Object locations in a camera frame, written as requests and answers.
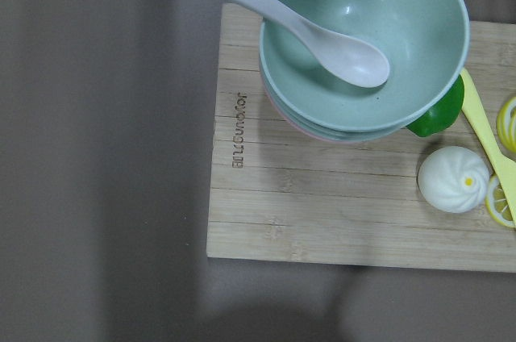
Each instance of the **white spoon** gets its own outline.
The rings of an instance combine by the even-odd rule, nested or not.
[[[320,27],[278,0],[230,1],[291,31],[326,70],[350,84],[373,88],[389,78],[389,61],[367,42]]]

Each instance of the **bamboo board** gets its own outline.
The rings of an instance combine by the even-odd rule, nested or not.
[[[418,168],[438,148],[470,148],[489,163],[463,115],[426,139],[406,129],[344,145],[305,136],[264,94],[260,21],[240,6],[223,7],[209,257],[516,272],[515,231],[483,205],[450,215],[418,191]],[[494,130],[497,111],[516,95],[516,25],[472,22],[466,66]]]

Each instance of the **stacked bowl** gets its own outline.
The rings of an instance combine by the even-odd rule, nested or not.
[[[464,67],[469,20],[463,0],[280,1],[318,25],[373,44],[391,65],[384,85],[353,86],[328,73],[294,35],[264,21],[264,88],[285,119],[309,136],[332,142],[386,136],[425,114]]]

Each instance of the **gray surface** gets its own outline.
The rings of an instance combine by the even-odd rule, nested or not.
[[[512,340],[511,274],[206,259],[220,5],[0,0],[0,340]]]

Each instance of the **spoon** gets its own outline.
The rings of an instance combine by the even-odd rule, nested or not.
[[[503,155],[494,139],[484,107],[475,84],[466,69],[460,73],[464,81],[464,102],[462,111],[466,115],[478,140],[481,142],[494,172],[498,175],[500,185],[506,195],[511,213],[516,212],[516,162]]]
[[[367,42],[320,27],[278,0],[230,1],[291,31],[327,71],[350,84],[373,88],[389,78],[389,61]]]

